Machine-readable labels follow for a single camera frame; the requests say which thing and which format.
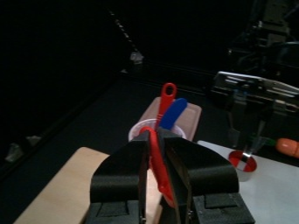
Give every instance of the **blue handle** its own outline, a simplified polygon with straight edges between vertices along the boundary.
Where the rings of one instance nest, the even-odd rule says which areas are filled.
[[[166,110],[159,127],[170,130],[186,108],[187,100],[184,98],[179,98]]]

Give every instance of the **orange object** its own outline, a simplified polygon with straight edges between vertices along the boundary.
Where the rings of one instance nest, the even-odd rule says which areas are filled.
[[[279,138],[275,143],[275,148],[287,156],[299,158],[299,143],[295,140]]]

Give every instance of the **paper cup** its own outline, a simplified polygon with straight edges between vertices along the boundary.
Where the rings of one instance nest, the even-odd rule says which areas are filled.
[[[128,141],[131,141],[139,135],[140,129],[144,126],[151,127],[154,129],[155,128],[155,121],[156,121],[156,119],[154,118],[154,119],[147,119],[147,120],[143,120],[142,122],[139,122],[128,132]],[[179,135],[182,138],[186,138],[186,134],[183,132],[183,129],[178,125],[174,125],[174,127],[171,129],[171,132],[174,134]]]

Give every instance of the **wooden block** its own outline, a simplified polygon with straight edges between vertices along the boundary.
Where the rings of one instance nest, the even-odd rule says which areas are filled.
[[[80,224],[90,208],[90,181],[107,154],[80,148],[16,220],[16,224]],[[147,223],[159,220],[162,194],[148,171]]]

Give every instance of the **red handle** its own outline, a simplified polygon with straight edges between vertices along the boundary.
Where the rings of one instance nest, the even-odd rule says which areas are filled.
[[[175,96],[176,96],[176,86],[171,82],[164,83],[163,90],[162,90],[162,99],[160,99],[159,112],[158,112],[158,116],[156,116],[155,128],[159,127],[159,123],[164,116],[164,112],[170,108],[171,104],[174,102]]]
[[[154,171],[159,192],[163,194],[164,200],[167,201],[170,207],[174,207],[174,193],[170,184],[168,173],[164,166],[164,159],[160,151],[158,135],[155,130],[150,127],[143,127],[140,129],[140,133],[143,133],[146,130],[150,131],[150,168]]]

